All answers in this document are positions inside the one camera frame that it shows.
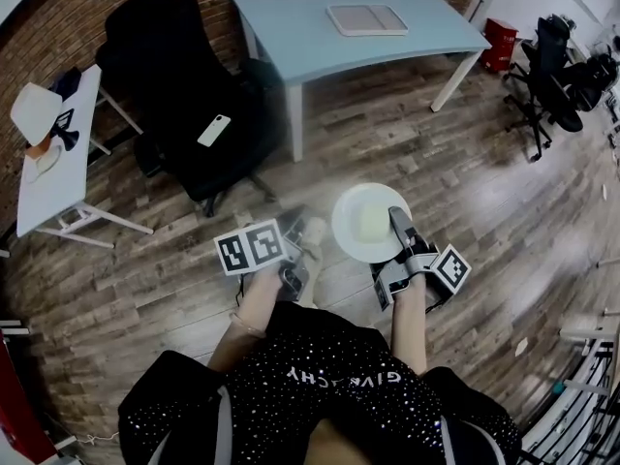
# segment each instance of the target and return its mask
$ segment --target white cable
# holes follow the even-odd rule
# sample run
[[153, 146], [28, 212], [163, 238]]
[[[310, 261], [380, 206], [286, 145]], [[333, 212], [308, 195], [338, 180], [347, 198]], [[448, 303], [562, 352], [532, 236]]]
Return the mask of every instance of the white cable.
[[86, 441], [82, 441], [81, 439], [78, 439], [77, 442], [78, 443], [82, 443], [84, 445], [92, 445], [95, 446], [95, 441], [99, 440], [99, 441], [112, 441], [116, 436], [118, 436], [118, 432], [114, 432], [111, 436], [109, 436], [108, 438], [100, 438], [99, 436], [91, 436], [90, 434], [86, 434]]

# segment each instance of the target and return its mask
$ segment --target white lamp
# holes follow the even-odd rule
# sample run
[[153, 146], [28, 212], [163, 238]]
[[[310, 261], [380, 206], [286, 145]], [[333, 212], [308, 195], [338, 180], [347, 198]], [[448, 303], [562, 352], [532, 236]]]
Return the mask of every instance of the white lamp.
[[61, 110], [60, 95], [32, 82], [21, 89], [11, 108], [11, 119], [31, 144], [26, 150], [26, 155], [36, 160], [39, 174], [51, 169], [60, 157], [62, 151], [60, 146], [55, 145], [49, 149], [51, 145], [49, 131]]

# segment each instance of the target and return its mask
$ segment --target white food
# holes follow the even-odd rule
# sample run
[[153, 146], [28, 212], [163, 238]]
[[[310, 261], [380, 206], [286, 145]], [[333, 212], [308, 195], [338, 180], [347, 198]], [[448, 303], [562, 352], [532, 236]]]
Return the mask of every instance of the white food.
[[389, 213], [384, 205], [367, 203], [359, 212], [357, 239], [364, 243], [381, 243], [389, 234]]

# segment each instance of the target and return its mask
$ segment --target person's hand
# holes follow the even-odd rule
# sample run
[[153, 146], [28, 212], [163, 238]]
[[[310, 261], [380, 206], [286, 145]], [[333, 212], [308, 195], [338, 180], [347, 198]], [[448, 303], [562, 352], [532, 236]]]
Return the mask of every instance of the person's hand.
[[409, 288], [394, 296], [396, 301], [426, 301], [426, 275], [416, 274], [409, 280]]
[[278, 292], [282, 288], [280, 263], [272, 263], [254, 273], [250, 289], [261, 289], [266, 292]]

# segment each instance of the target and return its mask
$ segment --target red container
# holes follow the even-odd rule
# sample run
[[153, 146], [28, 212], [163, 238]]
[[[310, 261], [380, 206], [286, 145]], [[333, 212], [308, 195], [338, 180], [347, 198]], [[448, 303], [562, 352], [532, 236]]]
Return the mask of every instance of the red container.
[[511, 63], [517, 30], [499, 19], [487, 19], [484, 37], [491, 48], [482, 53], [482, 65], [494, 73], [507, 71]]
[[56, 448], [30, 408], [0, 332], [0, 432], [9, 444], [35, 464], [56, 455]]

